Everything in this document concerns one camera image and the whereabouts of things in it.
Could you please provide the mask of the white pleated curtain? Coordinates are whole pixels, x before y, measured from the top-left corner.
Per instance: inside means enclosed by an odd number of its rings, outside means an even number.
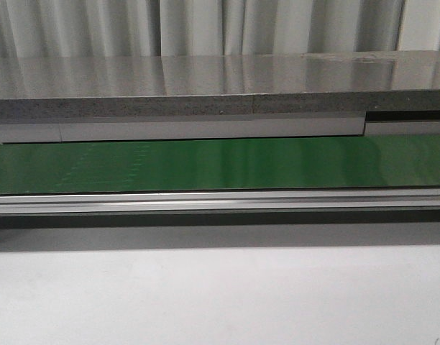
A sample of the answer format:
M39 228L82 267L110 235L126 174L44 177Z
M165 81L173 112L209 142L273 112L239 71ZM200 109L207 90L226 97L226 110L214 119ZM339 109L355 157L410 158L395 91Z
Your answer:
M0 1L0 58L440 50L440 1Z

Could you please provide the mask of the green conveyor belt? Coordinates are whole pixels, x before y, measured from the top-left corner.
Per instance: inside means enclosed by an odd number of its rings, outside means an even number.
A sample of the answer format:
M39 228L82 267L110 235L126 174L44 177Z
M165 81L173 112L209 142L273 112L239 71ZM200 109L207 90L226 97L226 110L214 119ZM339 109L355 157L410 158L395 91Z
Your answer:
M440 135L0 144L0 195L440 186Z

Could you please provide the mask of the grey right rail segment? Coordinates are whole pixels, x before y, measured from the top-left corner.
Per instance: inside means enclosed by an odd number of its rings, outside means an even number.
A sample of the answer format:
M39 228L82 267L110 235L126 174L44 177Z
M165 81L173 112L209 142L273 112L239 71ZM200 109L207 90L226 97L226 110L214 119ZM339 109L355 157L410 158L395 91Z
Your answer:
M440 134L440 121L366 121L365 135Z

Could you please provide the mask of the aluminium conveyor frame rail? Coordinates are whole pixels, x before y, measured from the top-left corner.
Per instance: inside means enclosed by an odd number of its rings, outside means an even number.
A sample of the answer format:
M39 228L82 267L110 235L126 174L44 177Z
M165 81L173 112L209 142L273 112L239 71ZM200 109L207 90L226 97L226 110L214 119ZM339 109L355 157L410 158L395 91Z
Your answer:
M440 187L0 195L0 216L440 207Z

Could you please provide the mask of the grey stone-edged back table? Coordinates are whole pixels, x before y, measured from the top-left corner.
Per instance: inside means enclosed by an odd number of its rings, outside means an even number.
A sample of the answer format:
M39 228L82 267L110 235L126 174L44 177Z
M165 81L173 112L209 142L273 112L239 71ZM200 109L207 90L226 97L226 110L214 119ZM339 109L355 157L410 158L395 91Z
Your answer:
M0 58L0 124L440 110L440 52Z

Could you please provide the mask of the grey rail under table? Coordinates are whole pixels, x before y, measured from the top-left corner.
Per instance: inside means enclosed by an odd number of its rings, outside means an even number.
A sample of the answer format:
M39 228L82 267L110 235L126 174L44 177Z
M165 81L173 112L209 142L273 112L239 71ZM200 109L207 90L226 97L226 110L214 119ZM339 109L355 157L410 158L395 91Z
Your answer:
M0 122L0 144L360 135L363 111Z

